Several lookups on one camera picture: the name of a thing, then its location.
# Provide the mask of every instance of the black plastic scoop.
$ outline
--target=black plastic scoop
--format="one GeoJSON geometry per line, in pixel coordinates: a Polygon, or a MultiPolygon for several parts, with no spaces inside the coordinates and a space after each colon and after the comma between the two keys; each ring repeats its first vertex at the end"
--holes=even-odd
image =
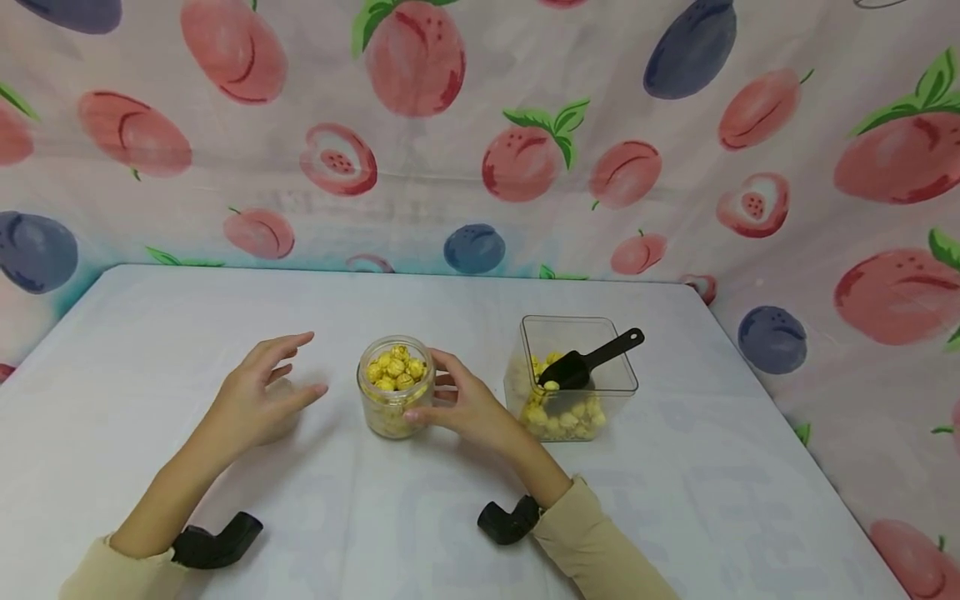
{"type": "Polygon", "coordinates": [[[561,390],[582,390],[590,382],[590,372],[631,348],[643,344],[643,332],[634,327],[584,356],[571,350],[563,358],[546,368],[540,379],[541,386],[547,381],[556,381],[561,390]]]}

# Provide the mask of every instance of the hand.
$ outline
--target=hand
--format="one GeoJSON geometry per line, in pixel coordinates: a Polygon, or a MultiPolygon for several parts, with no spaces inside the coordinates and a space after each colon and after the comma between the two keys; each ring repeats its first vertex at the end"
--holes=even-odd
{"type": "Polygon", "coordinates": [[[436,384],[457,388],[439,390],[435,396],[454,405],[411,409],[404,418],[450,429],[466,440],[499,453],[507,452],[517,439],[527,436],[526,430],[493,396],[490,388],[456,356],[433,348],[430,354],[437,372],[443,372],[437,375],[436,384]]]}
{"type": "Polygon", "coordinates": [[[296,356],[313,335],[310,331],[257,344],[227,375],[184,450],[217,468],[226,468],[245,451],[262,444],[284,420],[326,394],[326,385],[318,384],[281,399],[267,398],[267,386],[293,369],[291,364],[278,367],[277,363],[296,356]]]}

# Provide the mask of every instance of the table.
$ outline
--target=table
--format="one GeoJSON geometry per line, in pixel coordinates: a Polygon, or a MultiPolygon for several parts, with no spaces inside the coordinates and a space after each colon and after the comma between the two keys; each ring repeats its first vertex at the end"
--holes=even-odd
{"type": "Polygon", "coordinates": [[[532,540],[499,548],[477,529],[486,502],[522,495],[501,465],[443,430],[374,436],[354,378],[369,342],[408,333],[502,398],[526,314],[646,333],[629,354],[639,390],[604,437],[549,448],[683,598],[906,597],[689,287],[158,266],[106,272],[0,388],[0,597],[54,597],[252,345],[306,329],[291,378],[330,391],[211,490],[193,524],[219,532],[246,510],[266,529],[182,597],[577,597],[532,540]]]}

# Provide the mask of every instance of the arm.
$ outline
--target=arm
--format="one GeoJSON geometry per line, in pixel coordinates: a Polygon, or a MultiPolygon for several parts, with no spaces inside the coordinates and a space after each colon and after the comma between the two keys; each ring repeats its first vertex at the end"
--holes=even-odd
{"type": "Polygon", "coordinates": [[[168,600],[187,569],[173,563],[174,540],[217,477],[247,449],[270,440],[277,427],[312,404],[326,386],[268,397],[267,386],[293,369],[312,333],[261,342],[224,380],[197,429],[156,475],[112,536],[94,541],[60,589],[60,600],[168,600]]]}
{"type": "Polygon", "coordinates": [[[455,356],[434,350],[433,358],[447,373],[438,375],[437,385],[457,388],[437,392],[437,397],[454,406],[416,409],[406,418],[452,429],[507,461],[546,510],[534,537],[586,600],[678,600],[646,557],[603,514],[582,478],[571,480],[455,356]]]}

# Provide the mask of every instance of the fabric backdrop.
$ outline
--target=fabric backdrop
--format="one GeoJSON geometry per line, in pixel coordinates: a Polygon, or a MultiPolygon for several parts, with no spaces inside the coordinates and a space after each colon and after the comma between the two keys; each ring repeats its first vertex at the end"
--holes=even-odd
{"type": "Polygon", "coordinates": [[[960,598],[956,19],[3,0],[3,377],[119,263],[682,281],[907,590],[960,598]]]}

